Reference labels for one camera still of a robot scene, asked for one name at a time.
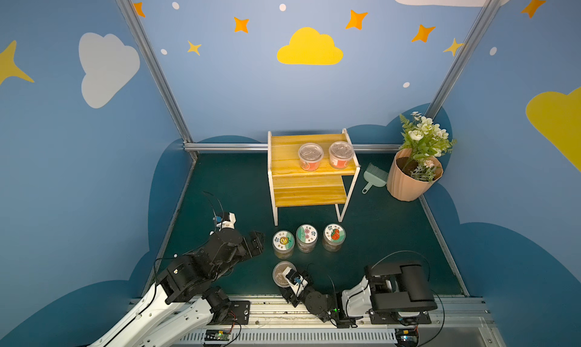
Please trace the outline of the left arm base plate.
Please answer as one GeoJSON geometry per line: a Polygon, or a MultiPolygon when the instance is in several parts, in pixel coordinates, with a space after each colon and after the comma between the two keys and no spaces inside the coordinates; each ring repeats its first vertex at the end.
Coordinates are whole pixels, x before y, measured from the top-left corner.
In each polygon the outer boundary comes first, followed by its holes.
{"type": "Polygon", "coordinates": [[[235,321],[240,325],[248,325],[251,311],[251,302],[248,300],[231,301],[228,306],[223,306],[213,316],[211,324],[227,325],[235,321]]]}

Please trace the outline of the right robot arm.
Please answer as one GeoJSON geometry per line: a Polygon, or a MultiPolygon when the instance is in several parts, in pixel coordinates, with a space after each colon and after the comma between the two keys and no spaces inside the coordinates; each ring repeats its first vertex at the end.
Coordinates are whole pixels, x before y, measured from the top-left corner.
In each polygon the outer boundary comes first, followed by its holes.
{"type": "Polygon", "coordinates": [[[292,306],[302,304],[311,315],[338,328],[355,327],[365,316],[372,324],[430,324],[429,312],[437,309],[420,262],[366,266],[361,282],[333,294],[319,292],[311,275],[296,270],[289,262],[275,267],[273,280],[292,306]]]}

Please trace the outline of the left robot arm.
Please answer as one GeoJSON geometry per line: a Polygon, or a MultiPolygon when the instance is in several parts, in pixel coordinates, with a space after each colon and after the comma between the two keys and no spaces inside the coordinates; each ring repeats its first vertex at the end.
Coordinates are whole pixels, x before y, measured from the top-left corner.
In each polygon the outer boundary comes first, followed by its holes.
{"type": "Polygon", "coordinates": [[[224,321],[231,302],[213,283],[234,266],[260,256],[265,236],[246,237],[236,229],[212,233],[199,249],[175,258],[159,280],[93,346],[171,346],[189,331],[212,320],[224,321]]]}

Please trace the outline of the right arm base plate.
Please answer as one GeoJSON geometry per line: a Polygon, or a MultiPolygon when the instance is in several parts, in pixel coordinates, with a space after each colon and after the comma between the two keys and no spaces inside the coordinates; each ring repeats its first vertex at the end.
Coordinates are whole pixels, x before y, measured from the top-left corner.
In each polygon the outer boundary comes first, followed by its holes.
{"type": "Polygon", "coordinates": [[[401,324],[402,326],[418,326],[431,324],[428,312],[376,312],[370,311],[372,324],[401,324]]]}

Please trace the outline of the clear lid seed container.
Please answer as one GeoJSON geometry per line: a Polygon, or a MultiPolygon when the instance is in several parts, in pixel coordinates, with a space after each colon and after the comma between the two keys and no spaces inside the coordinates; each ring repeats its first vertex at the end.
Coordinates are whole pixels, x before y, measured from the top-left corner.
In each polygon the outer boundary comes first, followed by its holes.
{"type": "Polygon", "coordinates": [[[316,171],[324,157],[324,151],[319,144],[306,143],[298,150],[300,166],[304,171],[316,171]]]}
{"type": "Polygon", "coordinates": [[[287,288],[290,286],[289,280],[286,277],[287,269],[296,270],[294,264],[288,261],[279,262],[272,272],[272,278],[275,284],[282,288],[287,288]]]}
{"type": "Polygon", "coordinates": [[[345,169],[354,157],[353,147],[346,141],[334,142],[328,152],[330,165],[335,169],[345,169]]]}

